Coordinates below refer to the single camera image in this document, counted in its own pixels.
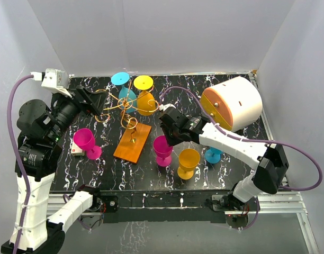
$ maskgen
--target black marble tabletop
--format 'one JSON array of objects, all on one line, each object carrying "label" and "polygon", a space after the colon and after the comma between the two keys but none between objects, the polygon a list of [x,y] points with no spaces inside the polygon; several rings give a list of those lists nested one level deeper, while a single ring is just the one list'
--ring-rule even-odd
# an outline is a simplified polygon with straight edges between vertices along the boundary
[{"label": "black marble tabletop", "polygon": [[[182,86],[190,89],[198,98],[206,87],[234,78],[237,75],[191,75],[191,76],[152,76],[154,80],[154,98],[159,97],[171,86]],[[72,78],[70,87],[82,85],[92,91],[108,89],[112,94],[119,94],[118,87],[110,82],[110,77]],[[172,103],[184,114],[199,114],[200,108],[185,92],[170,91],[164,104]],[[117,101],[111,96],[107,98],[105,107],[116,106]],[[111,119],[107,123],[98,123],[93,117],[79,116],[71,125],[63,140],[63,152],[58,162],[57,174],[52,191],[75,191],[82,184],[98,186],[103,191],[169,191],[175,189],[231,189],[233,185],[250,174],[251,169],[234,157],[223,154],[221,161],[212,165],[204,159],[208,147],[196,143],[181,143],[174,146],[173,161],[166,168],[156,164],[156,155],[152,149],[154,139],[162,135],[159,127],[159,112],[151,116],[142,116],[133,112],[140,123],[152,127],[148,140],[143,148],[137,165],[113,157],[114,151],[121,140],[124,129],[120,125],[120,109],[110,111]],[[96,137],[96,144],[102,147],[102,155],[97,160],[87,157],[73,157],[70,146],[74,133],[81,128],[90,128]],[[250,139],[266,139],[266,131],[261,119],[240,131],[239,134]],[[201,160],[190,180],[182,180],[177,175],[178,154],[186,149],[196,149]]]}]

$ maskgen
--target orange wooden base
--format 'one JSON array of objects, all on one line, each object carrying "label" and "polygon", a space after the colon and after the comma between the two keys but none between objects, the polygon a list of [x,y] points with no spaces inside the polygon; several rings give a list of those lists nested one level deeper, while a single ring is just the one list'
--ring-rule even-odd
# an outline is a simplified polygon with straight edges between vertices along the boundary
[{"label": "orange wooden base", "polygon": [[115,150],[114,156],[137,164],[150,131],[151,126],[138,123],[136,126],[136,132],[133,135],[136,141],[133,143],[130,141],[133,130],[125,130],[123,137]]}]

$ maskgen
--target magenta cup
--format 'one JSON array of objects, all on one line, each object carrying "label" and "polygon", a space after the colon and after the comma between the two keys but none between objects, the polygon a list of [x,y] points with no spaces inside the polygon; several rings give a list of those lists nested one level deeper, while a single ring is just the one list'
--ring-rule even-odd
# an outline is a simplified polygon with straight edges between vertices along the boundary
[{"label": "magenta cup", "polygon": [[90,129],[84,128],[75,132],[73,141],[86,152],[90,160],[96,160],[101,156],[101,147],[95,145],[95,138]]},{"label": "magenta cup", "polygon": [[173,147],[170,147],[167,143],[166,137],[158,136],[155,138],[152,144],[154,151],[156,153],[156,163],[161,167],[167,167],[172,163],[171,154],[173,152]]}]

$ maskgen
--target metal frame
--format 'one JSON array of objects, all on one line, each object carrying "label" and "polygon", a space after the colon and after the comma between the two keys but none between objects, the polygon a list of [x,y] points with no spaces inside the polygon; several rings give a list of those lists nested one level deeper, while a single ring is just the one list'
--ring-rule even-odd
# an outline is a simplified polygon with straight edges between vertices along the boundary
[{"label": "metal frame", "polygon": [[[182,73],[182,74],[171,74],[171,75],[217,75],[217,74],[238,74],[238,75],[248,75],[251,83],[258,89],[258,85],[255,79],[254,74],[249,72],[194,72],[194,73]],[[262,121],[267,133],[267,137],[270,140],[273,140],[273,135],[269,126],[268,118],[264,110],[261,113]],[[283,179],[283,185],[287,185],[286,177]],[[142,199],[144,202],[144,198],[146,197],[146,193],[142,192],[138,195],[142,195]],[[186,209],[193,209],[195,207],[190,206],[183,206],[182,203],[184,202],[185,197],[180,198],[179,206],[174,207],[160,207],[163,209],[170,209],[170,210],[186,210]],[[319,250],[311,230],[311,226],[307,216],[307,209],[305,208],[305,204],[300,192],[288,192],[288,191],[281,191],[277,194],[271,195],[267,193],[262,193],[258,195],[258,200],[260,204],[260,211],[259,213],[263,214],[276,214],[276,213],[296,213],[299,224],[302,230],[302,234],[307,245],[308,252],[310,254],[319,254]],[[62,193],[56,194],[51,193],[49,195],[49,203],[47,209],[47,215],[52,215],[56,211],[58,211],[64,205],[64,200],[62,198]],[[89,212],[86,211],[82,215],[84,216],[98,216],[99,212]],[[226,211],[225,214],[240,214],[237,211]]]}]

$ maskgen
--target white connector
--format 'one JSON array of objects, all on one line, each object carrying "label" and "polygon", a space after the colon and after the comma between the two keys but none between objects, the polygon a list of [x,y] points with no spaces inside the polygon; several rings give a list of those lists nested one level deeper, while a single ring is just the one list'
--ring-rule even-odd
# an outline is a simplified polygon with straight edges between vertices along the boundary
[{"label": "white connector", "polygon": [[42,73],[41,72],[32,71],[30,74],[34,75],[33,80],[42,81]]}]

